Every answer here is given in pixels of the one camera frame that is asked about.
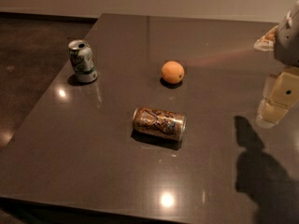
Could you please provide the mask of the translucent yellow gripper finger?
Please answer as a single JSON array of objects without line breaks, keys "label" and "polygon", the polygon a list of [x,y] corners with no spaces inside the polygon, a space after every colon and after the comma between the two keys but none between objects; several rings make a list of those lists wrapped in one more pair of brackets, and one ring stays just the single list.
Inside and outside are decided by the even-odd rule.
[{"label": "translucent yellow gripper finger", "polygon": [[256,116],[262,128],[277,125],[299,102],[299,68],[287,67],[277,75],[270,75],[264,85]]},{"label": "translucent yellow gripper finger", "polygon": [[270,29],[266,34],[257,39],[253,47],[260,51],[273,51],[276,42],[277,30],[278,26],[276,25],[272,29]]}]

